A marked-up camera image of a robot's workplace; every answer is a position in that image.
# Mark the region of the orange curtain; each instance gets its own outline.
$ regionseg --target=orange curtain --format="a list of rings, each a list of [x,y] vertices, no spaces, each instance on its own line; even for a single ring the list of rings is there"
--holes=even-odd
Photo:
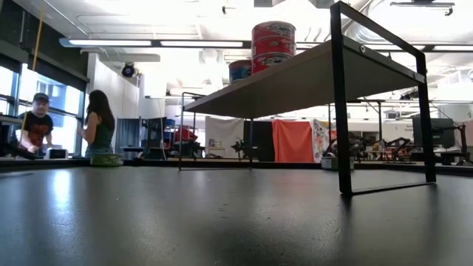
[[[273,121],[274,159],[277,163],[313,163],[309,122]]]

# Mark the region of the security camera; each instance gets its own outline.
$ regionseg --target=security camera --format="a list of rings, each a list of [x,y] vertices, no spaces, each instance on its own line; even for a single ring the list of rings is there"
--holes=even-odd
[[[125,66],[121,70],[121,74],[125,78],[133,78],[137,74],[137,70],[135,69],[135,63],[125,63]]]

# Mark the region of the ceiling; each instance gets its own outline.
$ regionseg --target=ceiling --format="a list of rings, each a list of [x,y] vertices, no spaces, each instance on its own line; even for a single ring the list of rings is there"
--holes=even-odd
[[[273,7],[254,7],[255,1],[271,0],[14,1],[35,16],[44,8],[44,21],[68,38],[250,40],[253,26],[269,20],[294,24],[297,41],[324,41],[330,37],[330,12],[316,8],[313,0],[282,0]],[[473,40],[473,27],[466,27],[473,12],[471,0],[450,0],[456,4],[451,16],[445,16],[444,11],[391,7],[391,0],[344,1],[409,42],[465,44]],[[226,15],[222,6],[226,6]],[[359,41],[382,41],[356,23],[350,24],[346,34]],[[119,67],[108,55],[158,54],[160,63],[152,64],[166,71],[171,88],[207,88],[217,79],[228,81],[225,61],[250,56],[249,50],[218,52],[219,66],[212,68],[203,67],[199,49],[107,49],[107,56],[101,60]],[[409,55],[395,53],[392,57],[404,65],[415,65]],[[473,54],[427,54],[427,60],[430,81],[443,78],[455,68],[473,67]],[[156,66],[149,65],[142,64],[145,72],[156,70]]]

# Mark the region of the black table surface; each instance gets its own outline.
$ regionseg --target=black table surface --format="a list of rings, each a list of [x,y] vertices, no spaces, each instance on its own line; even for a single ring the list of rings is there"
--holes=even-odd
[[[355,188],[423,180],[353,172]],[[0,265],[471,265],[473,180],[343,199],[322,170],[0,175]]]

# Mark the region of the yellow pole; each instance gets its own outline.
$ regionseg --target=yellow pole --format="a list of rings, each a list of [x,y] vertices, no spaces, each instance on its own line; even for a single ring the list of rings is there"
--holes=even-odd
[[[33,55],[33,71],[36,69],[36,60],[38,59],[38,48],[39,48],[39,41],[41,40],[41,31],[43,30],[43,17],[44,17],[44,2],[41,7],[41,15],[39,16],[39,27],[38,27],[38,34],[36,35],[36,47],[35,47],[35,54]],[[24,126],[27,123],[27,114],[25,113],[23,117],[23,123],[21,125],[21,133],[20,133],[20,141],[18,142],[18,147],[21,145],[23,140],[23,131]]]

